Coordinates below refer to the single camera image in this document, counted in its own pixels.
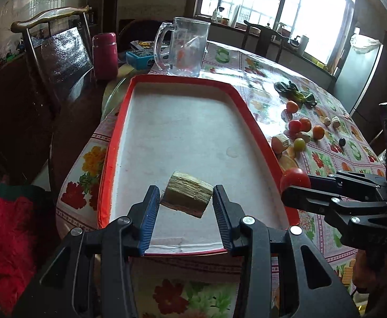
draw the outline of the window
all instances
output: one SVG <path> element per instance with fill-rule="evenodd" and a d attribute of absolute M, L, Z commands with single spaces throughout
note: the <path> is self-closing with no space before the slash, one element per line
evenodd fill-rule
<path fill-rule="evenodd" d="M 212 15 L 220 5 L 223 16 L 230 18 L 240 5 L 237 22 L 267 25 L 273 29 L 283 23 L 291 38 L 305 35 L 309 43 L 305 51 L 330 66 L 349 32 L 355 0 L 199 0 L 198 11 Z"/>

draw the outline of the mug handle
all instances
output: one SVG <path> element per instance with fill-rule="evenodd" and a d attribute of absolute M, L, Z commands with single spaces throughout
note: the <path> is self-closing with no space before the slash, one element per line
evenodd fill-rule
<path fill-rule="evenodd" d="M 162 60 L 162 56 L 161 56 L 162 40 L 164 39 L 164 35 L 167 33 L 167 31 L 175 31 L 175 30 L 176 30 L 176 24 L 162 23 L 160 28 L 158 29 L 157 35 L 155 36 L 154 60 L 158 68 L 160 68 L 161 70 L 165 70 L 166 68 L 170 67 L 168 63 L 164 63 L 164 61 Z"/>

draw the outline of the thermos lid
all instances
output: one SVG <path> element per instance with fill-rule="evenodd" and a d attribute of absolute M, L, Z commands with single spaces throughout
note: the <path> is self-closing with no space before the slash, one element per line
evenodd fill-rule
<path fill-rule="evenodd" d="M 115 42 L 116 34 L 114 32 L 100 33 L 99 35 L 93 36 L 93 46 L 110 45 Z"/>

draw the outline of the red cloth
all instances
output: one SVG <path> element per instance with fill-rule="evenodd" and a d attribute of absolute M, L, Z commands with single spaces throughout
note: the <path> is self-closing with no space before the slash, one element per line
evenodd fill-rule
<path fill-rule="evenodd" d="M 59 242 L 55 207 L 46 192 L 0 183 L 0 307 L 5 314 L 11 314 Z"/>

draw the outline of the floral tablecloth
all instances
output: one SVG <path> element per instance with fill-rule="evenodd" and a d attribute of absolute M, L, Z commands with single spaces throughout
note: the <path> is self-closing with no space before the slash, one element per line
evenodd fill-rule
<path fill-rule="evenodd" d="M 150 73 L 165 74 L 160 72 L 156 66 Z M 199 77 L 232 84 L 247 103 L 269 141 L 272 136 L 285 132 L 292 118 L 307 117 L 313 125 L 321 125 L 325 129 L 324 138 L 317 142 L 311 141 L 307 144 L 305 151 L 296 154 L 295 157 L 298 167 L 308 173 L 327 176 L 337 170 L 348 170 L 385 175 L 384 166 L 379 162 L 341 103 L 298 73 L 238 48 L 208 42 Z M 301 91 L 312 92 L 318 102 L 317 106 L 309 109 L 303 105 L 293 116 L 286 113 L 287 99 L 279 96 L 273 86 L 278 81 L 286 83 L 292 81 Z M 56 207 L 56 219 L 62 237 L 74 226 L 82 227 L 87 231 L 97 227 L 99 182 L 107 145 L 116 123 L 116 115 L 117 108 L 98 126 L 61 188 Z M 341 126 L 337 129 L 332 126 L 326 127 L 323 119 L 325 117 L 332 119 L 334 116 L 339 117 Z M 338 144 L 341 137 L 346 140 L 344 147 Z M 326 224 L 320 215 L 300 211 L 300 225 L 334 270 L 342 275 L 344 266 L 348 265 L 354 257 L 355 250 L 343 246 L 339 232 Z M 212 262 L 212 264 L 198 267 L 200 262 L 198 260 L 189 261 L 189 265 L 186 265 L 186 259 L 172 258 L 160 261 L 144 259 L 137 262 L 150 262 L 148 266 L 151 266 L 152 269 L 154 269 L 154 264 L 160 262 L 160 266 L 165 266 L 167 269 L 162 273 L 155 271 L 155 274 L 159 275 L 149 279 L 135 276 L 136 300 L 145 303 L 142 308 L 138 305 L 139 313 L 143 318 L 162 317 L 163 315 L 186 318 L 231 316 L 237 286 L 230 283 L 237 283 L 240 273 L 239 265 L 222 268 L 217 262 Z M 175 274 L 178 274 L 180 269 L 184 271 L 176 276 Z M 192 277 L 189 275 L 192 274 L 192 271 L 205 274 L 224 273 L 225 276 L 224 279 L 218 276 L 216 279 L 215 276 L 204 276 L 205 279 L 202 281 L 188 281 L 187 278 Z M 273 272 L 273 287 L 276 293 L 278 287 L 277 260 L 273 261 Z M 238 277 L 233 280 L 231 276 L 235 273 Z M 163 302 L 170 303 L 170 306 L 163 306 Z"/>

